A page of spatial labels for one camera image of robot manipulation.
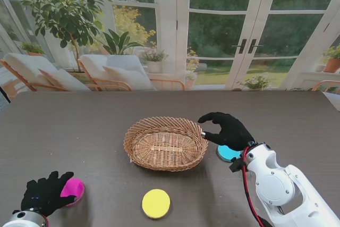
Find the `flower pot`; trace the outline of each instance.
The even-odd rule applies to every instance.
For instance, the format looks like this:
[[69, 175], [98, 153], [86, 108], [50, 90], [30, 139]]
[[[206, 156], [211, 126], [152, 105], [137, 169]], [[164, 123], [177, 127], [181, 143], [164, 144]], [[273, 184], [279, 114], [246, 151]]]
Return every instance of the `flower pot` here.
[[105, 48], [102, 46], [100, 49], [100, 54], [103, 54], [103, 55], [110, 55], [110, 53], [108, 53], [107, 50], [105, 50]]
[[335, 73], [338, 69], [340, 69], [340, 58], [330, 58], [324, 72]]
[[195, 80], [186, 80], [185, 81], [185, 90], [191, 90], [193, 85], [195, 84]]
[[326, 65], [317, 65], [315, 68], [315, 72], [322, 72], [325, 69]]
[[41, 53], [32, 53], [32, 52], [27, 52], [28, 55], [30, 56], [42, 56]]
[[148, 71], [149, 73], [161, 73], [162, 72], [162, 62], [161, 61], [148, 61]]

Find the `dark gray table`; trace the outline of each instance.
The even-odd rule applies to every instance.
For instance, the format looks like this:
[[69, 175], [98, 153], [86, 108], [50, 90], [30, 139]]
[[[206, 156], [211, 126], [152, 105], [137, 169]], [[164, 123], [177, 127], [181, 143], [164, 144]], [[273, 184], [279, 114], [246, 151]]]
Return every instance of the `dark gray table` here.
[[[0, 115], [0, 226], [19, 209], [26, 182], [54, 170], [74, 171], [86, 196], [50, 216], [52, 227], [258, 226], [240, 176], [217, 158], [215, 145], [197, 167], [178, 173], [142, 169], [124, 151], [124, 134], [140, 119], [196, 121], [211, 111], [237, 116], [272, 146], [280, 165], [300, 168], [340, 215], [340, 114], [321, 93], [43, 92], [19, 94]], [[219, 131], [212, 123], [202, 128]], [[172, 200], [171, 213], [158, 221], [141, 212], [143, 195], [154, 188]]]

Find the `yellow disc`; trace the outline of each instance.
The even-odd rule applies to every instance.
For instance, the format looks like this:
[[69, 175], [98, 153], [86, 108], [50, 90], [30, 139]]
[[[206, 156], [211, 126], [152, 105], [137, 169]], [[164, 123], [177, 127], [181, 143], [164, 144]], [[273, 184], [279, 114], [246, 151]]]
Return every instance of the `yellow disc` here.
[[169, 207], [169, 195], [163, 190], [154, 189], [144, 195], [142, 208], [150, 218], [158, 219], [163, 217], [168, 212]]

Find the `pink disc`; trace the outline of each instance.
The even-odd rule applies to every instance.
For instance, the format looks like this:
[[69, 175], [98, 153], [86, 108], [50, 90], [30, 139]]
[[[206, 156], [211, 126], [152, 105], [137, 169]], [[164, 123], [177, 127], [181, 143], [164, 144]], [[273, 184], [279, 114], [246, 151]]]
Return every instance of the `pink disc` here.
[[85, 185], [79, 178], [71, 178], [67, 181], [60, 197], [68, 197], [69, 195], [76, 196], [76, 201], [66, 205], [66, 207], [72, 206], [77, 203], [85, 192]]

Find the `white flowers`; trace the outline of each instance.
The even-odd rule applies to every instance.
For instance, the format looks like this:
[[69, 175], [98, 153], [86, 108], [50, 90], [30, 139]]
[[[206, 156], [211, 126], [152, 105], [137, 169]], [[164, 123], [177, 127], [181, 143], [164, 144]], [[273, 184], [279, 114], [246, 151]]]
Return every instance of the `white flowers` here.
[[248, 87], [249, 89], [263, 89], [269, 86], [268, 73], [257, 74], [250, 79], [246, 79], [244, 82], [238, 82], [238, 84]]

